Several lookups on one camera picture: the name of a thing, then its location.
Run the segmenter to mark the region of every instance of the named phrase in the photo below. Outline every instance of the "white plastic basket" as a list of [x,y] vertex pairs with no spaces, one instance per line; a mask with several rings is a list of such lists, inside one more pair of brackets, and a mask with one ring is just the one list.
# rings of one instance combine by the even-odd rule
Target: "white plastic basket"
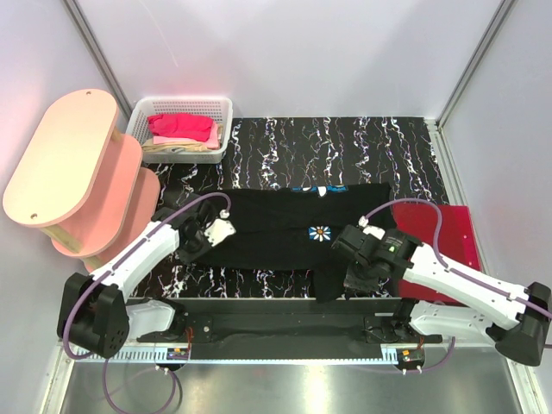
[[132,111],[127,134],[132,135],[140,144],[143,144],[152,137],[152,133],[147,127],[148,116],[180,112],[209,116],[216,123],[222,124],[221,147],[208,153],[182,150],[177,153],[169,150],[159,151],[158,153],[144,153],[144,162],[168,164],[216,164],[221,162],[228,146],[232,128],[232,101],[226,97],[145,97],[136,104]]

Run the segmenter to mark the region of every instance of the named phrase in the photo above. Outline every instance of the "pink shelf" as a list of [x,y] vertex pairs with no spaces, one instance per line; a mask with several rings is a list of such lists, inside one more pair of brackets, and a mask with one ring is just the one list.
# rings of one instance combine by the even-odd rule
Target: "pink shelf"
[[73,253],[52,239],[59,252],[85,258],[99,254],[115,241],[129,208],[141,156],[140,143],[131,135],[109,141],[90,196],[78,211],[59,223],[82,247]]
[[[124,220],[121,233],[103,252],[97,255],[102,263],[107,263],[121,253],[151,221],[159,197],[160,183],[155,173],[141,168],[136,179],[135,190],[130,199],[129,210]],[[86,265],[89,272],[94,268]]]
[[75,91],[55,101],[3,194],[8,217],[44,228],[79,210],[91,195],[110,138],[118,136],[117,114],[106,91]]

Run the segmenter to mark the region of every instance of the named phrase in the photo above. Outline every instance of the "black marble surface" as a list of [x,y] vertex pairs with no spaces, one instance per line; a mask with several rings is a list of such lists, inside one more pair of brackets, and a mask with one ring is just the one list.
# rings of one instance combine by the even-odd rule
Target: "black marble surface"
[[[149,165],[161,182],[158,207],[178,207],[205,189],[279,189],[389,181],[395,198],[448,202],[423,118],[235,119],[218,165]],[[157,297],[308,298],[308,271],[239,271],[192,264],[174,254],[135,295]],[[386,296],[385,288],[373,296]]]

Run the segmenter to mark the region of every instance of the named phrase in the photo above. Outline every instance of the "white wall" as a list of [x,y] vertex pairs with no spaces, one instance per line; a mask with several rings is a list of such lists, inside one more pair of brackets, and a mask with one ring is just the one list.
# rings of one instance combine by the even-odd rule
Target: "white wall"
[[[517,2],[445,125],[492,272],[525,285],[552,286],[551,21]],[[537,372],[552,409],[552,351]]]
[[79,0],[129,100],[437,117],[499,0]]
[[[69,91],[106,86],[60,0],[0,4],[1,196],[46,108]],[[0,209],[0,268],[0,407],[35,413],[57,339],[63,284],[79,265]]]

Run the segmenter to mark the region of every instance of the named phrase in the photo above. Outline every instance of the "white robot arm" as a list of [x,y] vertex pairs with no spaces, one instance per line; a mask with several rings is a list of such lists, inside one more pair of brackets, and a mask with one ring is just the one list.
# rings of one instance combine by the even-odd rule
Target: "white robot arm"
[[[170,213],[160,212],[165,216]],[[178,250],[182,261],[192,262],[234,234],[235,229],[227,221],[225,211],[215,218],[212,212],[209,215],[196,209],[191,216],[183,215],[178,221],[160,226],[162,218],[155,216],[144,232],[110,263],[89,276],[75,273],[69,278],[58,322],[60,337],[64,337],[70,314],[83,292],[94,284],[93,293],[78,307],[76,317],[68,325],[68,341],[110,358],[128,339],[151,332],[170,333],[171,329],[183,331],[184,311],[178,304],[161,299],[127,306],[127,300],[139,282],[169,254]],[[552,309],[547,286],[535,283],[525,288],[507,283],[449,258],[444,258],[449,264],[445,268],[431,246],[396,229],[384,231],[367,223],[360,227],[347,226],[333,248],[351,260],[344,284],[348,289],[371,291],[374,281],[405,279],[468,306],[441,306],[404,299],[400,322],[418,334],[494,342],[501,354],[515,361],[532,366],[540,364],[550,320],[514,299]],[[471,281],[450,269],[461,271]],[[509,296],[505,298],[474,282],[497,286],[509,292]]]
[[[403,299],[405,306],[397,318],[418,334],[493,343],[501,354],[514,361],[530,366],[540,364],[550,319],[524,302],[546,311],[552,309],[547,286],[515,285],[442,255],[438,260],[430,245],[396,229],[385,231],[369,226],[363,220],[359,227],[347,226],[333,248],[351,259],[345,279],[348,289],[369,292],[374,281],[404,279],[467,306]],[[493,287],[507,295],[494,292]]]

